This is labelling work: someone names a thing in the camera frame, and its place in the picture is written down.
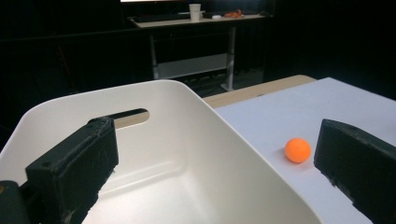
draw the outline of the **dark background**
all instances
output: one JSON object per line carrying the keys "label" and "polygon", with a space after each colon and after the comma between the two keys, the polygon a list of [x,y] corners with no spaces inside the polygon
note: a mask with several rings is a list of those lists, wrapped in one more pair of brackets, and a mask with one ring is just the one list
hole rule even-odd
{"label": "dark background", "polygon": [[[275,15],[265,25],[238,27],[236,71],[261,69],[263,81],[298,74],[334,77],[396,100],[391,1],[201,3],[206,10],[265,9]],[[76,37],[76,41],[62,44],[10,44],[12,40],[133,29],[126,17],[186,10],[184,1],[126,5],[114,0],[0,1],[1,144],[8,140],[21,116],[35,105],[68,94],[152,79],[146,35],[86,41]],[[217,51],[227,48],[223,40],[220,35],[198,41],[200,49]],[[189,43],[183,39],[164,41],[159,46],[164,54],[159,58],[175,59]]]}

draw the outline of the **white plastic bin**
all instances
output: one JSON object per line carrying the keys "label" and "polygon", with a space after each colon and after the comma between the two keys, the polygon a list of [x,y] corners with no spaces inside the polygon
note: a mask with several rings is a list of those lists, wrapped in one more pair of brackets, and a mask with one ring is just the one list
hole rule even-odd
{"label": "white plastic bin", "polygon": [[120,164],[84,223],[320,222],[250,144],[193,91],[170,80],[32,108],[0,154],[0,179],[22,184],[28,164],[88,120],[137,108],[149,117],[116,130]]}

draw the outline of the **lower shelf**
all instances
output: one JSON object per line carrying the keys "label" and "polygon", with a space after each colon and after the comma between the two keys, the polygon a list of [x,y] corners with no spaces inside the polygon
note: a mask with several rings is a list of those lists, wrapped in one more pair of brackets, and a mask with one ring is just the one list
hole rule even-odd
{"label": "lower shelf", "polygon": [[188,75],[216,71],[227,67],[227,54],[216,54],[200,58],[159,63],[159,79],[184,77]]}

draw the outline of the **table leg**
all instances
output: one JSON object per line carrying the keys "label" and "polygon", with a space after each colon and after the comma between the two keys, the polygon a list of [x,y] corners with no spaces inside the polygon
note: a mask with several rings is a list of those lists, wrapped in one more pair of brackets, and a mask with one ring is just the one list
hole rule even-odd
{"label": "table leg", "polygon": [[235,56],[235,32],[236,28],[230,28],[228,52],[227,52],[227,79],[225,84],[221,84],[221,87],[226,91],[233,91],[233,63]]}
{"label": "table leg", "polygon": [[158,72],[158,64],[157,58],[155,56],[155,44],[154,44],[154,36],[151,35],[149,37],[149,46],[150,46],[150,53],[151,53],[151,67],[152,67],[152,74],[155,79],[160,79],[160,73]]}

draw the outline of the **bin handle hole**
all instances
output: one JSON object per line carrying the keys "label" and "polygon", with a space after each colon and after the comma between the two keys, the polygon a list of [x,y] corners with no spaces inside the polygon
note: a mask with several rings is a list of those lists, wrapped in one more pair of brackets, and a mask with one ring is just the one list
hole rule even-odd
{"label": "bin handle hole", "polygon": [[146,122],[149,119],[149,112],[147,109],[138,108],[107,116],[114,119],[114,125],[119,129]]}

